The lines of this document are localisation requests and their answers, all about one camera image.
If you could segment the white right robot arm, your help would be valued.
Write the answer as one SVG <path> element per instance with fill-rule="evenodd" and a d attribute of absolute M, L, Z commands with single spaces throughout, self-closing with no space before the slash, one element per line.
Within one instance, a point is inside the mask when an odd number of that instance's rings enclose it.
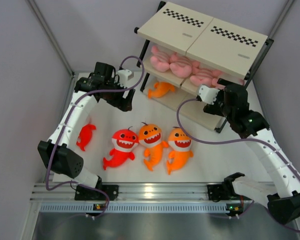
<path fill-rule="evenodd" d="M 230 128 L 254 152 L 273 182 L 257 182 L 237 172 L 224 178 L 225 196 L 230 199 L 244 196 L 263 205 L 282 225 L 299 218 L 300 173 L 278 145 L 263 115 L 250 109 L 246 88 L 229 81 L 223 89 L 202 84 L 197 94 L 206 103 L 203 111 L 226 118 Z"/>

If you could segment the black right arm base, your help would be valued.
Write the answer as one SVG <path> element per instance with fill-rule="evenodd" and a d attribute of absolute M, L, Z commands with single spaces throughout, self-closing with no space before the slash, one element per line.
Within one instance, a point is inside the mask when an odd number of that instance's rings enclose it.
<path fill-rule="evenodd" d="M 237 193 L 234 193 L 233 190 L 229 189 L 227 186 L 225 186 L 223 183 L 217 183 L 217 184 L 208 184 L 207 186 L 207 193 L 208 193 L 208 199 L 213 202 L 220 202 L 220 201 L 251 201 L 250 198 L 246 196 L 238 195 Z"/>

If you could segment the pink striped plush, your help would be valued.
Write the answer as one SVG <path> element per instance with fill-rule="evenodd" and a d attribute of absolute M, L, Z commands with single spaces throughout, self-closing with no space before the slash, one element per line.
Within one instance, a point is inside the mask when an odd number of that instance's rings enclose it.
<path fill-rule="evenodd" d="M 174 74 L 177 73 L 179 66 L 175 62 L 172 62 L 172 60 L 176 60 L 176 52 L 160 50 L 154 45 L 151 48 L 151 53 L 150 63 L 156 71 L 164 73 L 172 70 Z"/>
<path fill-rule="evenodd" d="M 195 86 L 206 85 L 210 88 L 216 88 L 218 85 L 219 76 L 223 72 L 220 70 L 210 70 L 208 68 L 194 67 L 192 69 L 192 75 L 190 76 L 190 82 Z"/>
<path fill-rule="evenodd" d="M 193 73 L 193 68 L 200 66 L 200 62 L 174 52 L 170 56 L 169 68 L 178 78 L 187 78 Z"/>
<path fill-rule="evenodd" d="M 233 75 L 230 75 L 228 73 L 225 73 L 223 72 L 222 74 L 220 74 L 217 79 L 224 79 L 228 82 L 232 82 L 232 83 L 235 83 L 235 84 L 239 84 L 241 86 L 244 86 L 245 85 L 245 80 L 244 79 L 241 79 L 241 78 L 238 78 L 236 76 L 233 76 Z"/>

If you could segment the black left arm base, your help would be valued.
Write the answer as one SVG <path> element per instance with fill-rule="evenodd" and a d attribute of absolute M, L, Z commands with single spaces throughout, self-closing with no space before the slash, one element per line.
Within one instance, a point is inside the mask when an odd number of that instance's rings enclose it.
<path fill-rule="evenodd" d="M 101 191 L 108 195 L 110 201 L 114 201 L 118 197 L 119 186 L 116 184 L 104 184 L 101 187 Z M 74 199 L 76 201 L 105 201 L 107 198 L 103 193 L 78 185 Z"/>

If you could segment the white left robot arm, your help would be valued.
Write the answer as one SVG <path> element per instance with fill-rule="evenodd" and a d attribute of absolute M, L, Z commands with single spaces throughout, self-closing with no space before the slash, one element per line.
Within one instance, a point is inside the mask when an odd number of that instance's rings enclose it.
<path fill-rule="evenodd" d="M 83 145 L 83 130 L 91 124 L 91 111 L 100 100 L 123 112 L 132 110 L 135 88 L 126 84 L 133 75 L 131 70 L 116 70 L 112 65 L 97 62 L 93 72 L 76 81 L 60 123 L 48 140 L 37 146 L 47 177 L 50 173 L 67 176 L 68 184 L 86 188 L 85 193 L 92 200 L 102 196 L 101 178 L 84 166 L 83 157 L 75 150 Z"/>

